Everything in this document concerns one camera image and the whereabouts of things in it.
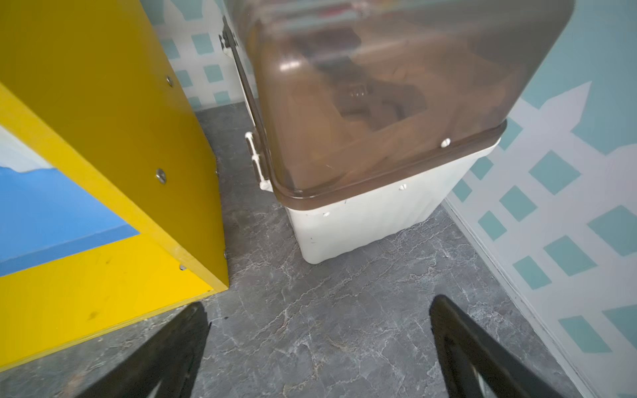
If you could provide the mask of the white box with brown lid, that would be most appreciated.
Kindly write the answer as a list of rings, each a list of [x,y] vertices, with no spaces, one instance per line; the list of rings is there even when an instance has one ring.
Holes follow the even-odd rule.
[[[501,140],[572,1],[228,1],[260,187],[318,264],[423,222]]]

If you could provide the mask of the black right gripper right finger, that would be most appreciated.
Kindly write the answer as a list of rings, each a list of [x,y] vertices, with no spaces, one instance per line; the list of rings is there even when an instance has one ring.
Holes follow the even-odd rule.
[[[450,397],[560,397],[489,336],[450,298],[436,295],[429,309],[438,362]]]

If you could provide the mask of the yellow pink blue wooden rack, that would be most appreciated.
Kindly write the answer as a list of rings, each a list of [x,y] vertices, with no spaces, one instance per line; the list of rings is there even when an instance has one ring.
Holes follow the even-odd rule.
[[[4,1],[1,125],[123,221],[1,279],[1,368],[228,290],[217,160],[137,1]]]

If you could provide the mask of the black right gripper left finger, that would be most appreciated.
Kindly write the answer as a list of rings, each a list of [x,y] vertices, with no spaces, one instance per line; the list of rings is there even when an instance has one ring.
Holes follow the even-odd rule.
[[[80,396],[192,396],[209,332],[204,306],[191,303]]]

